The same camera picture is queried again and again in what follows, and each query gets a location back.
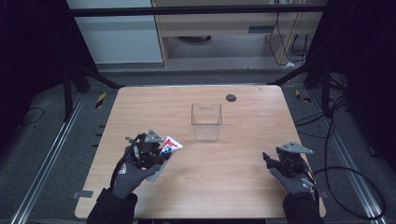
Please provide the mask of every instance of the clear plastic container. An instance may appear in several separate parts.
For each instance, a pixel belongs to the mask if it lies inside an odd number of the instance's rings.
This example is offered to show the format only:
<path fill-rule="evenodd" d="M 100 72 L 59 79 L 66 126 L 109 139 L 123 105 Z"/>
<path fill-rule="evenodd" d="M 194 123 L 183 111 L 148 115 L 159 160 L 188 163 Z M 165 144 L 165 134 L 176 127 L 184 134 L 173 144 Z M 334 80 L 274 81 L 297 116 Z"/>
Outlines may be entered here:
<path fill-rule="evenodd" d="M 194 139 L 217 141 L 222 123 L 220 104 L 194 104 L 191 107 L 191 124 Z"/>

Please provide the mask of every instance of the white wall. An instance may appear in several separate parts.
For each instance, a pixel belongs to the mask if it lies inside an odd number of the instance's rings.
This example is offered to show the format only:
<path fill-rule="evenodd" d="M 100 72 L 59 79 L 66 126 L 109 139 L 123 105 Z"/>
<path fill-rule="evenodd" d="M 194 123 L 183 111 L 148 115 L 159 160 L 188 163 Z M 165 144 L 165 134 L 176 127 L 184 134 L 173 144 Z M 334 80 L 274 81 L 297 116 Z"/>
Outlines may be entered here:
<path fill-rule="evenodd" d="M 151 7 L 149 0 L 67 0 L 70 8 Z M 153 16 L 76 18 L 95 63 L 162 63 Z"/>

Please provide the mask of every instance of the toothpaste tube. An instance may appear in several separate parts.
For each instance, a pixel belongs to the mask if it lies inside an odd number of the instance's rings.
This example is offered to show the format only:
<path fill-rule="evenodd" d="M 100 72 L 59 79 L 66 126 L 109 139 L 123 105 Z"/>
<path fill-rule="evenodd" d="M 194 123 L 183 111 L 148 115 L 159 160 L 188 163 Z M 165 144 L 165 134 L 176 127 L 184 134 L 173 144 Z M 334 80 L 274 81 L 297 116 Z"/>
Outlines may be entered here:
<path fill-rule="evenodd" d="M 158 178 L 158 176 L 160 176 L 160 174 L 163 171 L 163 168 L 165 167 L 166 163 L 168 163 L 168 161 L 172 158 L 172 155 L 176 151 L 178 151 L 178 150 L 180 150 L 182 148 L 183 148 L 183 146 L 179 142 L 177 142 L 175 139 L 171 138 L 170 136 L 167 136 L 166 137 L 166 141 L 163 144 L 163 149 L 160 152 L 160 155 L 164 155 L 164 154 L 170 152 L 171 156 L 169 157 L 169 159 L 167 161 L 165 161 L 162 165 L 160 165 L 158 167 L 158 171 L 156 171 L 154 175 L 151 175 L 151 176 L 147 177 L 146 180 L 148 182 L 151 182 L 151 183 L 154 182 Z"/>

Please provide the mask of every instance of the table top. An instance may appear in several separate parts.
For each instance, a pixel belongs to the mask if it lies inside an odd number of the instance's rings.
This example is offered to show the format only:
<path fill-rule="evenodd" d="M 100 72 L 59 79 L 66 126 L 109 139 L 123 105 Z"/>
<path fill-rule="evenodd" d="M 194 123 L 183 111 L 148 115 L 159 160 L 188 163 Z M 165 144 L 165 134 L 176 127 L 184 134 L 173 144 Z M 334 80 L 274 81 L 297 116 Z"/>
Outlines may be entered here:
<path fill-rule="evenodd" d="M 236 101 L 227 101 L 228 94 Z M 192 104 L 221 104 L 218 141 L 194 139 Z M 263 152 L 277 159 L 277 146 L 300 142 L 283 92 L 278 86 L 232 85 L 120 89 L 84 185 L 93 195 L 79 198 L 77 217 L 87 217 L 102 188 L 108 188 L 129 145 L 125 137 L 149 129 L 173 137 L 183 148 L 154 183 L 144 181 L 134 191 L 136 218 L 285 216 L 285 191 L 262 159 Z"/>

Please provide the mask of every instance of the gray glove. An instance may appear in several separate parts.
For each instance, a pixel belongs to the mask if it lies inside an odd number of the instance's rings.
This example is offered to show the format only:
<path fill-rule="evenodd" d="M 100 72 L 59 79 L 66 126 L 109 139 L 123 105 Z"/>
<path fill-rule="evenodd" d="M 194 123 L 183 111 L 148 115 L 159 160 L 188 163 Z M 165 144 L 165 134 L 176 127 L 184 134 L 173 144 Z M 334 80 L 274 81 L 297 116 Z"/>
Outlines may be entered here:
<path fill-rule="evenodd" d="M 308 164 L 305 162 L 304 165 L 305 170 L 308 171 Z M 305 174 L 299 174 L 295 177 L 289 178 L 282 175 L 276 168 L 271 168 L 270 173 L 280 182 L 280 184 L 282 184 L 288 194 L 310 192 L 314 186 Z"/>
<path fill-rule="evenodd" d="M 131 159 L 127 159 L 117 174 L 116 184 L 112 191 L 113 195 L 121 199 L 126 198 L 144 179 L 154 175 L 158 167 L 159 164 L 157 163 L 147 170 L 141 170 L 134 165 Z"/>

